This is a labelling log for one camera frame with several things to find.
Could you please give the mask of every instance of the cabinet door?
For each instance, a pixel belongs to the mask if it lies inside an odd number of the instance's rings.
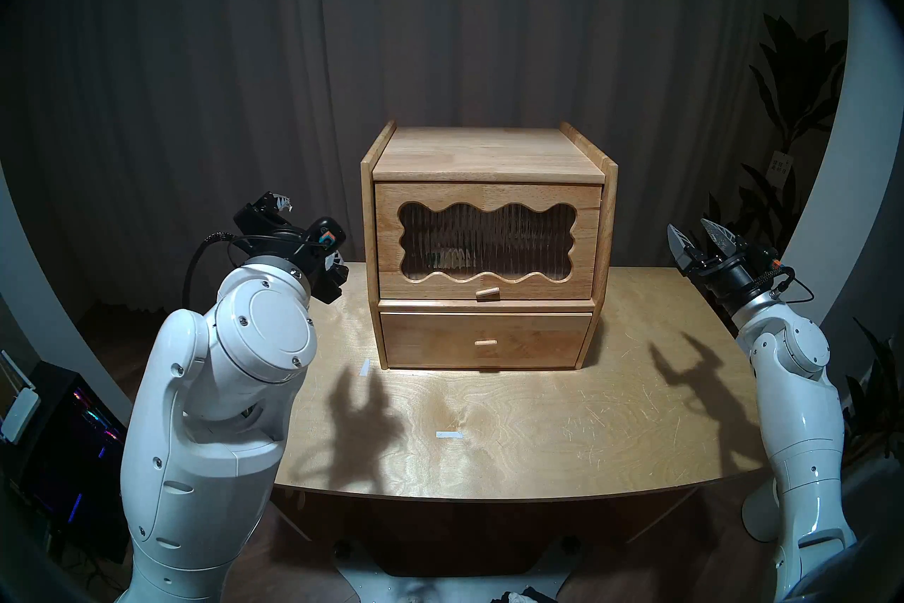
[[[376,183],[380,297],[589,299],[602,188]]]

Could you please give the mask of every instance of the wooden knob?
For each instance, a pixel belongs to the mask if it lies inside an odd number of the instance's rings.
[[[477,297],[477,301],[481,301],[482,299],[487,299],[490,296],[499,296],[499,287],[491,286],[489,289],[478,289],[474,296]]]

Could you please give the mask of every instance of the wooden cabinet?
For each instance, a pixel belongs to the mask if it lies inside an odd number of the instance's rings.
[[[362,162],[382,366],[581,367],[605,298],[616,186],[615,163],[568,124],[389,123]]]

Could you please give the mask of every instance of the curtain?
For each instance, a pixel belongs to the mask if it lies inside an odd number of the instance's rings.
[[[747,65],[762,13],[796,3],[16,0],[3,45],[25,98],[6,108],[107,303],[176,308],[201,239],[266,190],[299,226],[335,217],[363,259],[359,162],[390,118],[570,121],[620,166],[613,264],[661,265],[665,225],[771,153]],[[228,269],[206,256],[198,309]]]

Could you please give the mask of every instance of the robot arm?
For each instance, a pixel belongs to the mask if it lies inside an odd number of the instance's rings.
[[[825,374],[825,336],[779,299],[794,270],[783,267],[773,249],[702,223],[720,254],[706,259],[673,226],[669,246],[682,274],[712,291],[731,314],[757,378],[760,430],[781,514],[773,559],[778,601],[809,571],[856,542],[841,510],[841,403]],[[773,289],[781,275],[786,281]]]
[[[268,193],[236,214],[231,244],[251,257],[207,314],[176,311],[157,334],[122,460],[134,564],[120,601],[218,601],[263,514],[316,353],[310,297],[332,302],[348,275],[342,229],[289,226],[288,205]]]

